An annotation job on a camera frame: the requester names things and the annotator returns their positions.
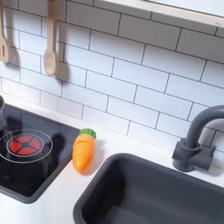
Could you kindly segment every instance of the wooden spoon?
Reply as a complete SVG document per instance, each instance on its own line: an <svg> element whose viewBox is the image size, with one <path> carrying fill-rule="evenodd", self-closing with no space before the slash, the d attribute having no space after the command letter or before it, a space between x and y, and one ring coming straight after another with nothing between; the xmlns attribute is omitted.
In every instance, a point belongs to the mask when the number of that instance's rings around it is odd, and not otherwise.
<svg viewBox="0 0 224 224"><path fill-rule="evenodd" d="M54 76L58 72L58 54L56 53L56 32L58 0L47 0L48 21L47 21L47 48L44 55L45 71L49 76Z"/></svg>
<svg viewBox="0 0 224 224"><path fill-rule="evenodd" d="M9 62L10 46L4 36L4 6L3 0L0 0L0 61Z"/></svg>

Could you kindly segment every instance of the faucet spout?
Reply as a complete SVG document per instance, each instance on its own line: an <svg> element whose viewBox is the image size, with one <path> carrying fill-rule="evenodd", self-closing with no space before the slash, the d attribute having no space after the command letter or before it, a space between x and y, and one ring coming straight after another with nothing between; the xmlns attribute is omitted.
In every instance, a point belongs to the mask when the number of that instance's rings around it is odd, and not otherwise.
<svg viewBox="0 0 224 224"><path fill-rule="evenodd" d="M173 152L173 165L182 172L191 172L194 167L208 170L214 157L213 147L210 151L202 150L198 143L205 126L213 120L224 118L224 105L208 108L198 114L192 121L186 138L177 142Z"/></svg>
<svg viewBox="0 0 224 224"><path fill-rule="evenodd" d="M200 134L205 126L213 120L224 118L224 106L216 106L205 109L199 113L190 126L185 138L185 146L190 148L197 147Z"/></svg>

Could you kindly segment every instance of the orange carrot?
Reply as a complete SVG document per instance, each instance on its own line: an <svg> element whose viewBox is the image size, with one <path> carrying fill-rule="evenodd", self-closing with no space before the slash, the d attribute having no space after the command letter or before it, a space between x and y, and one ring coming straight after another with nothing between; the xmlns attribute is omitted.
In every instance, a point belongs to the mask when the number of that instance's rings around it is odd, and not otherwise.
<svg viewBox="0 0 224 224"><path fill-rule="evenodd" d="M90 164L95 151L96 134L91 129L83 129L73 143L73 167L83 172Z"/></svg>

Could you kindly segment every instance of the shelf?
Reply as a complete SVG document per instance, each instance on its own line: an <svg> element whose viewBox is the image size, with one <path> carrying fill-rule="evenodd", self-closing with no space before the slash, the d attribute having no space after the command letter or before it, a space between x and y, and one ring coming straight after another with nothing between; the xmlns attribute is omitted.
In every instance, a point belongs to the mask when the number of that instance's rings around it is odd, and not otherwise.
<svg viewBox="0 0 224 224"><path fill-rule="evenodd" d="M174 6L164 5L160 3L152 3L144 0L104 0L113 4L120 4L136 8L139 10L152 11L168 16L192 20L195 22L224 27L224 17L197 12L193 10L185 10Z"/></svg>

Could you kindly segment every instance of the gray sink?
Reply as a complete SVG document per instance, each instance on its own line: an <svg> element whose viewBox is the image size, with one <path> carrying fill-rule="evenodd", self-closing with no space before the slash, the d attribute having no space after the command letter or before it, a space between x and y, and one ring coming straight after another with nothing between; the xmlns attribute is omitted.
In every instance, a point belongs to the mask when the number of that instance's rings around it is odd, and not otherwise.
<svg viewBox="0 0 224 224"><path fill-rule="evenodd" d="M116 154L81 195L73 217L76 224L223 224L224 189Z"/></svg>

